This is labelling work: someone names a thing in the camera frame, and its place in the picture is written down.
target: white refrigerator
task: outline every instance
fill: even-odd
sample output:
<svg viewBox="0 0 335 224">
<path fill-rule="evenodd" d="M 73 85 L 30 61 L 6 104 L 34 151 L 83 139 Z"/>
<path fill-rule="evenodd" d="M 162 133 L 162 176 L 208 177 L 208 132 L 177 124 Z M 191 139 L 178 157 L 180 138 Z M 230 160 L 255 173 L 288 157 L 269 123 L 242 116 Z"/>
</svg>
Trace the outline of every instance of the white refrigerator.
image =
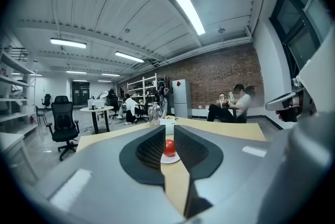
<svg viewBox="0 0 335 224">
<path fill-rule="evenodd" d="M 172 82 L 174 114 L 176 117 L 192 118 L 191 86 L 182 79 Z"/>
</svg>

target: black pants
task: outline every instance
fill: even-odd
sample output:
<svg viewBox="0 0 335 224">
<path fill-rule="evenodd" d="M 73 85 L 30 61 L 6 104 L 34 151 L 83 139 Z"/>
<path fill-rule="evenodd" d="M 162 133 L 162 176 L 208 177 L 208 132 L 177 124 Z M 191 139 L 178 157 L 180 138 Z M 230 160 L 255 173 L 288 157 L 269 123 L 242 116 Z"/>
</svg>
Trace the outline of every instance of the black pants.
<svg viewBox="0 0 335 224">
<path fill-rule="evenodd" d="M 230 113 L 228 109 L 221 109 L 220 107 L 211 104 L 209 107 L 207 121 L 214 121 L 214 118 L 216 116 L 218 116 L 219 118 L 223 118 L 223 122 L 234 122 L 234 116 Z"/>
<path fill-rule="evenodd" d="M 140 110 L 137 107 L 135 107 L 135 114 L 140 114 Z M 135 119 L 136 119 L 136 117 L 131 114 L 131 110 L 128 110 L 127 113 L 126 113 L 126 121 L 127 122 L 134 122 Z"/>
</svg>

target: white dish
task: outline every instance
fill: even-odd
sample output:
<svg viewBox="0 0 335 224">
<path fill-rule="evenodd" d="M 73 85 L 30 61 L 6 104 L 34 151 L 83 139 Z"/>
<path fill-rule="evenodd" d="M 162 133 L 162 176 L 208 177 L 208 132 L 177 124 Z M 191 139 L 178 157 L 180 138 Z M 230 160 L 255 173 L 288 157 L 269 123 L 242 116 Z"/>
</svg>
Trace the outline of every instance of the white dish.
<svg viewBox="0 0 335 224">
<path fill-rule="evenodd" d="M 178 162 L 179 160 L 180 160 L 180 157 L 177 152 L 173 156 L 166 156 L 165 154 L 162 154 L 162 157 L 161 157 L 161 163 L 165 163 L 165 164 L 175 163 L 175 162 Z"/>
</svg>

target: man in white shirt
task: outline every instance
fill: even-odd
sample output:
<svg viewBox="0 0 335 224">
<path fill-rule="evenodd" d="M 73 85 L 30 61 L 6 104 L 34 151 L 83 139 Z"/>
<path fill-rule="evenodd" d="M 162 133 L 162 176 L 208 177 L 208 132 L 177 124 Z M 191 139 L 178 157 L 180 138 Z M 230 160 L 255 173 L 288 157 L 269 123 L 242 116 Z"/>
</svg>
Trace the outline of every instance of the man in white shirt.
<svg viewBox="0 0 335 224">
<path fill-rule="evenodd" d="M 136 108 L 136 105 L 138 105 L 138 103 L 135 100 L 133 100 L 129 94 L 125 94 L 125 97 L 126 97 L 125 104 L 127 107 L 125 125 L 129 125 L 137 121 L 135 117 L 135 110 L 138 110 L 138 108 Z"/>
<path fill-rule="evenodd" d="M 237 108 L 236 116 L 237 122 L 242 122 L 240 116 L 249 108 L 251 103 L 251 97 L 244 91 L 242 84 L 237 84 L 233 90 L 234 98 L 237 98 L 236 104 L 228 103 L 230 108 Z M 218 116 L 222 118 L 224 122 L 234 122 L 233 111 L 226 108 L 220 108 L 214 104 L 211 104 L 208 110 L 207 121 L 214 121 L 214 118 Z"/>
</svg>

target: red ball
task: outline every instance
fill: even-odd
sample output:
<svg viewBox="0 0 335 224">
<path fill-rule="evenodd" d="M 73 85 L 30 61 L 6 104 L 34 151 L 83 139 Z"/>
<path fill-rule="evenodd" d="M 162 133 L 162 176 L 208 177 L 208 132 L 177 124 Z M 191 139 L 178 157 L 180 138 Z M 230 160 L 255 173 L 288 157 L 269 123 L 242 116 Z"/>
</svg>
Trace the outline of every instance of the red ball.
<svg viewBox="0 0 335 224">
<path fill-rule="evenodd" d="M 173 156 L 176 154 L 176 149 L 174 147 L 174 141 L 172 139 L 166 139 L 165 150 L 163 152 L 166 156 Z"/>
</svg>

